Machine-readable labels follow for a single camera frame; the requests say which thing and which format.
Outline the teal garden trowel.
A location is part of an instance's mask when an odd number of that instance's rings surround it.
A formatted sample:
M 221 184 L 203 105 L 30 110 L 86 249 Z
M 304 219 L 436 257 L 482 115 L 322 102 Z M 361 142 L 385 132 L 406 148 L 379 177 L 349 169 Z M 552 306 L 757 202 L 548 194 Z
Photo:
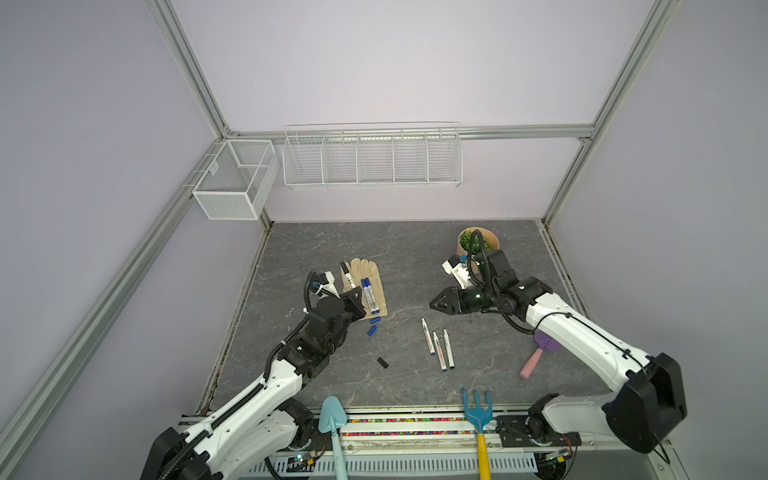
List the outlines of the teal garden trowel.
M 337 480 L 347 480 L 348 472 L 343 448 L 341 445 L 340 429 L 347 424 L 348 417 L 341 401 L 336 396 L 327 397 L 322 404 L 318 429 L 321 433 L 330 435 L 334 461 L 334 472 Z

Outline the cream work glove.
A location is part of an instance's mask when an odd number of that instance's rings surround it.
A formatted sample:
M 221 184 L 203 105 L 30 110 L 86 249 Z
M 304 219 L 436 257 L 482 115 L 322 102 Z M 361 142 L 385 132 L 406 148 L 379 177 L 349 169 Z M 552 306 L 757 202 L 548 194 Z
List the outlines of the cream work glove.
M 370 281 L 372 286 L 372 291 L 373 291 L 373 298 L 379 307 L 379 312 L 376 314 L 372 314 L 368 304 L 367 297 L 365 294 L 362 294 L 363 307 L 366 311 L 366 316 L 364 317 L 364 319 L 370 320 L 377 316 L 387 316 L 388 315 L 387 301 L 386 301 L 385 292 L 384 292 L 383 283 L 380 277 L 378 265 L 373 260 L 360 259 L 360 258 L 354 258 L 351 261 L 346 261 L 346 262 L 349 264 L 351 274 L 354 278 L 354 282 L 356 286 L 361 286 L 363 279 L 368 279 Z M 345 278 L 343 277 L 340 267 L 339 267 L 339 274 L 340 274 L 341 281 L 343 282 L 342 291 L 347 292 L 344 290 Z

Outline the small white mesh basket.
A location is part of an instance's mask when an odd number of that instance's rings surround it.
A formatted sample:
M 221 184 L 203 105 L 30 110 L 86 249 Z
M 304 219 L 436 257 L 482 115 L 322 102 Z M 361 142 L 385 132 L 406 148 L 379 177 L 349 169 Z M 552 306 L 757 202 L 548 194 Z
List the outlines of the small white mesh basket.
M 193 196 L 210 220 L 259 220 L 279 167 L 272 141 L 224 140 L 195 184 Z

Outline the purple pink small shovel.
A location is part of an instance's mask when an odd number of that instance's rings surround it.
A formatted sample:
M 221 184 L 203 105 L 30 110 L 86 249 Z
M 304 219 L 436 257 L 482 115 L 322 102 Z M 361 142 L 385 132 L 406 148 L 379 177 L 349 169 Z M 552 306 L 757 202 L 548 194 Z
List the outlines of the purple pink small shovel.
M 519 371 L 519 376 L 523 379 L 529 379 L 532 376 L 546 352 L 558 351 L 561 348 L 561 344 L 557 340 L 542 331 L 535 333 L 534 341 L 536 343 L 536 350 Z

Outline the aluminium front rail base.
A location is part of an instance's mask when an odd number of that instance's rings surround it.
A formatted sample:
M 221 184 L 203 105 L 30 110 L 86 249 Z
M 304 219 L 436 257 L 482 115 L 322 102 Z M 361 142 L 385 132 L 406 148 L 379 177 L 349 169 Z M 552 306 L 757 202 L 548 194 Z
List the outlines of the aluminium front rail base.
M 330 435 L 310 411 L 310 440 L 265 458 L 238 479 L 336 479 Z M 340 429 L 348 479 L 479 479 L 476 430 L 458 407 L 351 410 Z M 567 433 L 546 445 L 523 432 L 521 411 L 497 411 L 484 434 L 491 479 L 684 479 L 670 442 L 637 454 L 597 434 Z

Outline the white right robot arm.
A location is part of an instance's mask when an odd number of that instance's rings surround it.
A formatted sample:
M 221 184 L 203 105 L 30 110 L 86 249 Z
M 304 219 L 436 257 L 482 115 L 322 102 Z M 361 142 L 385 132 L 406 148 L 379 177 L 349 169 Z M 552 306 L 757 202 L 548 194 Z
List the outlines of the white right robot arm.
M 566 433 L 612 436 L 649 454 L 686 418 L 682 371 L 671 356 L 631 346 L 595 324 L 535 277 L 519 278 L 501 250 L 443 263 L 457 283 L 430 301 L 448 315 L 496 313 L 520 333 L 545 334 L 588 366 L 608 393 L 551 393 L 528 410 L 523 430 L 546 445 Z

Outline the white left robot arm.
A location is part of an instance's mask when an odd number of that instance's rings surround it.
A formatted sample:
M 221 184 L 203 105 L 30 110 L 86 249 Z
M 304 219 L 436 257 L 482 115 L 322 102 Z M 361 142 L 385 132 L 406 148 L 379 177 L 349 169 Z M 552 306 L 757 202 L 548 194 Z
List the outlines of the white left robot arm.
M 362 290 L 324 296 L 268 354 L 262 375 L 214 414 L 152 443 L 142 479 L 238 479 L 265 458 L 310 440 L 311 412 L 295 396 L 330 363 L 366 316 Z

